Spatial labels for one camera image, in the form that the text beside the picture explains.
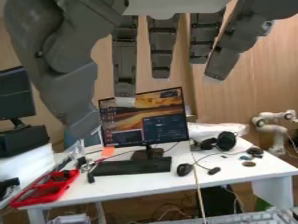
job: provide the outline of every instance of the screen display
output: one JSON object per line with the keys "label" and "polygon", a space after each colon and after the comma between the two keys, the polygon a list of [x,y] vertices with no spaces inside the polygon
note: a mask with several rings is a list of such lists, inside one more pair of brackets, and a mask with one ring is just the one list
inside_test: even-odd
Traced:
{"label": "screen display", "polygon": [[134,107],[99,100],[105,146],[137,146],[188,139],[182,89],[135,95]]}

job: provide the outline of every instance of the speaker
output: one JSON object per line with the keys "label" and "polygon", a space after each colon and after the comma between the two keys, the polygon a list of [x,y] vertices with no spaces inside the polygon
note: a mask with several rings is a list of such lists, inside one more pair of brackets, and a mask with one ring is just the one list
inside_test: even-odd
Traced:
{"label": "speaker", "polygon": [[45,126],[26,126],[0,133],[0,158],[16,156],[49,143]]}

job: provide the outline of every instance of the white desk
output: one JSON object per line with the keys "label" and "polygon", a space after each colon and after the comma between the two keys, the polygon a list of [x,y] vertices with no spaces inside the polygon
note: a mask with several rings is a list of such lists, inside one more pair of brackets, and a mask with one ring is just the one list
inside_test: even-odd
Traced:
{"label": "white desk", "polygon": [[[170,148],[173,144],[174,143],[162,144],[163,149],[166,150]],[[238,139],[236,146],[230,153],[244,151],[250,146],[251,144],[247,141]],[[139,147],[115,149],[115,154],[138,148]],[[90,151],[98,149],[99,147],[89,148]],[[214,151],[195,152],[194,157],[198,159],[210,153],[214,153]],[[70,185],[69,190],[55,202],[21,208],[28,210],[30,223],[45,223],[42,216],[43,209],[97,202],[99,213],[98,223],[102,224],[105,223],[105,218],[99,202],[195,189],[194,172],[184,177],[178,177],[175,174],[178,164],[192,163],[188,142],[181,142],[166,155],[173,157],[170,173],[95,177],[95,183],[93,184],[86,182],[86,175],[81,174]],[[255,167],[242,167],[242,162],[238,160],[239,156],[240,154],[228,156],[226,159],[219,156],[211,156],[199,162],[199,164],[208,166],[210,168],[219,166],[222,169],[219,173],[208,176],[206,170],[195,167],[200,187],[251,181],[254,194],[258,197],[276,207],[292,207],[291,176],[298,174],[298,169],[266,152],[263,159],[259,159],[259,161],[258,159],[254,160],[256,162]],[[93,159],[98,157],[99,153],[89,155],[89,158]],[[129,157],[130,153],[113,159],[125,160],[129,159]]]}

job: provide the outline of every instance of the red container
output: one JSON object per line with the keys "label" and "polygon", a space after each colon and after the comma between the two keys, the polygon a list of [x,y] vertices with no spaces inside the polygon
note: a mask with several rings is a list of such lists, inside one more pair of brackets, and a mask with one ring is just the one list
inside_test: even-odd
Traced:
{"label": "red container", "polygon": [[18,208],[55,201],[79,174],[78,170],[51,172],[39,177],[12,199],[10,207]]}

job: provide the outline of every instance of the black headphones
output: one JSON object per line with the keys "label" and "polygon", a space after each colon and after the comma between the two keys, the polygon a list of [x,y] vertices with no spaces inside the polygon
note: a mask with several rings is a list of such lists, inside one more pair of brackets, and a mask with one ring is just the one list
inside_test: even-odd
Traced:
{"label": "black headphones", "polygon": [[216,147],[220,151],[226,152],[235,146],[235,134],[228,131],[220,132],[216,138],[208,138],[198,143],[200,150],[210,150]]}

